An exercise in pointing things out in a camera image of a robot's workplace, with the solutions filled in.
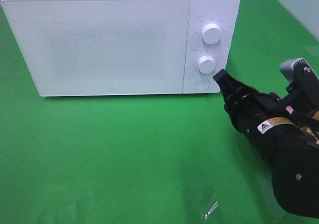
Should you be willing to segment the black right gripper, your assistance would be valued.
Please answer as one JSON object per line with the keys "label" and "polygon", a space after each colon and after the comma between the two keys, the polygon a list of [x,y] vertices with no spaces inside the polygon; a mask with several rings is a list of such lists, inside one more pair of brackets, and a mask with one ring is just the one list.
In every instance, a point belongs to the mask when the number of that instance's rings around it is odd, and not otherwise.
{"label": "black right gripper", "polygon": [[224,107],[231,123],[245,137],[249,137],[261,122],[282,116],[277,102],[279,97],[275,93],[261,93],[234,79],[224,69],[217,72],[213,79],[223,94]]}

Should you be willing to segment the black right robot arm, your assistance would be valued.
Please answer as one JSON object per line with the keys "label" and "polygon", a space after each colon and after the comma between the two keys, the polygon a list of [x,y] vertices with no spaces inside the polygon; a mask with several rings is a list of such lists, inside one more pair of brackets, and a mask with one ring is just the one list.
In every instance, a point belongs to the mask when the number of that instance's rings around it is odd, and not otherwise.
{"label": "black right robot arm", "polygon": [[288,213],[319,217],[319,146],[275,93],[261,93],[224,69],[213,76],[232,125],[272,169],[272,189]]}

